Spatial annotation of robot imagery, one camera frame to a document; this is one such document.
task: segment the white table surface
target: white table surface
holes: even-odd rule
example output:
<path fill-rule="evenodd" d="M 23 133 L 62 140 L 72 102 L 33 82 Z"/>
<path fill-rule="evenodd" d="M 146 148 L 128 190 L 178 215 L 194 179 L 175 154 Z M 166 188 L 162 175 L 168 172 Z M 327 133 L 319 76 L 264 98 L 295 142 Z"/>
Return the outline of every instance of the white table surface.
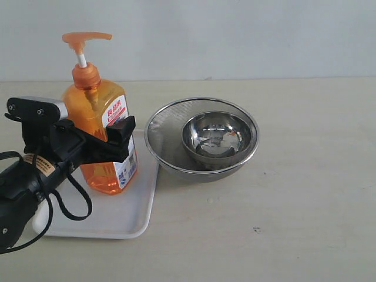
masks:
<path fill-rule="evenodd" d="M 0 83 L 0 104 L 69 84 Z M 180 98 L 239 104 L 260 127 L 258 151 L 214 183 L 161 169 L 140 237 L 44 237 L 0 256 L 1 282 L 375 281 L 376 78 L 120 84 L 138 128 Z M 0 151 L 21 151 L 20 125 L 2 117 L 0 128 Z M 21 241 L 33 236 L 28 226 Z"/>

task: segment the pump dispenser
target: pump dispenser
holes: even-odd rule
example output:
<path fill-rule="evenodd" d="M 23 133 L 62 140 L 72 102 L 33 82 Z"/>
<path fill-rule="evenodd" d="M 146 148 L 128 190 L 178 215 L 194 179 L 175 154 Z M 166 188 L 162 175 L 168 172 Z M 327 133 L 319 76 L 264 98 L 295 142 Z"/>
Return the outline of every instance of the pump dispenser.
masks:
<path fill-rule="evenodd" d="M 83 54 L 85 41 L 112 38 L 101 32 L 71 32 L 62 36 L 64 42 L 76 52 L 78 63 L 72 70 L 74 85 L 63 94 L 68 118 L 76 127 L 107 141 L 106 126 L 128 117 L 124 89 L 107 79 L 101 79 L 95 65 L 87 62 Z M 131 138 L 129 157 L 123 163 L 98 163 L 82 165 L 82 174 L 88 185 L 100 192 L 118 194 L 137 169 L 136 151 Z"/>

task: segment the stainless steel bowl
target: stainless steel bowl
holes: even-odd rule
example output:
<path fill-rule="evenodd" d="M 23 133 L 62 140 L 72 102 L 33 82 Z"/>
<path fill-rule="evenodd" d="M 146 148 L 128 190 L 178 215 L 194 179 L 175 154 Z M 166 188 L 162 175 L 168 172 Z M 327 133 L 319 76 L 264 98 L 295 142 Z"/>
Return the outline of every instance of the stainless steel bowl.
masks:
<path fill-rule="evenodd" d="M 242 150 L 246 153 L 235 164 L 213 169 L 187 154 L 182 130 L 189 120 L 207 112 L 228 113 L 246 124 L 250 132 L 249 149 Z M 251 159 L 259 143 L 259 128 L 249 113 L 231 102 L 217 98 L 187 98 L 162 107 L 149 119 L 145 127 L 145 142 L 151 154 L 171 174 L 192 182 L 212 182 L 233 174 Z"/>
<path fill-rule="evenodd" d="M 245 121 L 220 111 L 198 114 L 182 131 L 187 154 L 208 170 L 224 169 L 242 161 L 252 150 L 251 137 Z"/>

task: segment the white tray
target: white tray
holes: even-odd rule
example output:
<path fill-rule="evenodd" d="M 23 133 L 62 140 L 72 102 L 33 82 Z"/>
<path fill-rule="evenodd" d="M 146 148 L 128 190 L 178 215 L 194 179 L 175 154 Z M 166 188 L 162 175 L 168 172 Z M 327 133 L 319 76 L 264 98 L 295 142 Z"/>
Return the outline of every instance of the white tray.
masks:
<path fill-rule="evenodd" d="M 89 188 L 80 169 L 72 175 L 89 193 L 93 202 L 93 212 L 84 221 L 67 219 L 53 195 L 53 221 L 47 236 L 130 239 L 140 236 L 147 228 L 152 211 L 158 164 L 149 153 L 143 130 L 135 130 L 133 138 L 137 150 L 138 169 L 127 190 L 114 195 L 106 195 Z M 78 216 L 87 213 L 87 205 L 78 191 L 65 180 L 59 187 L 68 210 Z M 48 219 L 48 205 L 44 201 L 33 219 L 33 229 L 40 233 Z"/>

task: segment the white wall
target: white wall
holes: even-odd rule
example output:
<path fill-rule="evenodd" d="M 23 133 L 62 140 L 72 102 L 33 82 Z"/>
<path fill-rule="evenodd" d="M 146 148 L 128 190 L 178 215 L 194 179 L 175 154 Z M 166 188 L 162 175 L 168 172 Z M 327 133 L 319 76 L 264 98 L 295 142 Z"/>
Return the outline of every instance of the white wall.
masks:
<path fill-rule="evenodd" d="M 0 80 L 71 80 L 71 31 L 114 80 L 376 75 L 375 0 L 2 0 Z"/>

